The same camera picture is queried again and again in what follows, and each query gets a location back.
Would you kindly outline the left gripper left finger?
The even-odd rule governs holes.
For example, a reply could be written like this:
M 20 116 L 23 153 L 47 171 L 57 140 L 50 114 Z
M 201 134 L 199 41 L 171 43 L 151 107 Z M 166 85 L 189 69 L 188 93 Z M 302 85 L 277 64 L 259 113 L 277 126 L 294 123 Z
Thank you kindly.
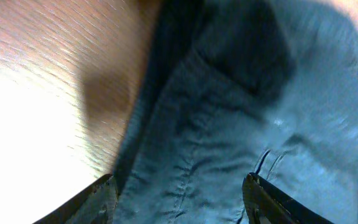
M 116 205 L 116 181 L 105 174 L 34 224 L 108 224 Z

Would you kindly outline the navy blue shorts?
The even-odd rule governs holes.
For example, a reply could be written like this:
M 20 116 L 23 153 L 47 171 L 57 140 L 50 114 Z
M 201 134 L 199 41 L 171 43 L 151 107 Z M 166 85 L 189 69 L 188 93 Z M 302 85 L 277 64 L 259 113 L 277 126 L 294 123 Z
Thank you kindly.
M 250 172 L 358 223 L 358 32 L 313 1 L 166 1 L 114 222 L 247 223 Z

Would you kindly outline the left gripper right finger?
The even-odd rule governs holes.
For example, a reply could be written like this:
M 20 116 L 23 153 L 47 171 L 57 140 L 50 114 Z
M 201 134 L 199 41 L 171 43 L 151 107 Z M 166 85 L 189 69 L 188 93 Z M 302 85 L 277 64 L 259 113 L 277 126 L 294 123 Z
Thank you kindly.
M 250 224 L 333 224 L 254 172 L 242 183 L 242 198 Z

